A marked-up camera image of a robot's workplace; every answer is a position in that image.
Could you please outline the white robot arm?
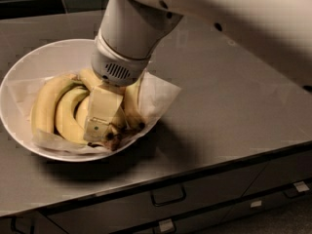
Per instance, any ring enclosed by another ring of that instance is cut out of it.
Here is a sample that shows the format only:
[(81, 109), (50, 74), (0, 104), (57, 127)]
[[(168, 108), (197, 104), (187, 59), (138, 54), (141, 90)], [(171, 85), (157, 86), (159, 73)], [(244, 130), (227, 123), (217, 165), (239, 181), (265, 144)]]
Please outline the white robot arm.
[(133, 84), (184, 16), (217, 27), (297, 85), (311, 81), (311, 0), (109, 0), (92, 56), (96, 75)]

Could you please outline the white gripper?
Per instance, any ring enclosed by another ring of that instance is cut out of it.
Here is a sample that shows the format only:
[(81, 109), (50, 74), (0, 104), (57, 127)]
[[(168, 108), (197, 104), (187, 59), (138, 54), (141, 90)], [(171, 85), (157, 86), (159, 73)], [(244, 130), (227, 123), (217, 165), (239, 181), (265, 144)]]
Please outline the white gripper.
[[(121, 56), (105, 42), (100, 32), (97, 34), (91, 65), (94, 73), (105, 83), (118, 87), (130, 86), (138, 80), (148, 62), (148, 58)], [(104, 139), (122, 100), (123, 96), (118, 93), (102, 87), (93, 88), (85, 120), (86, 141), (96, 142)]]

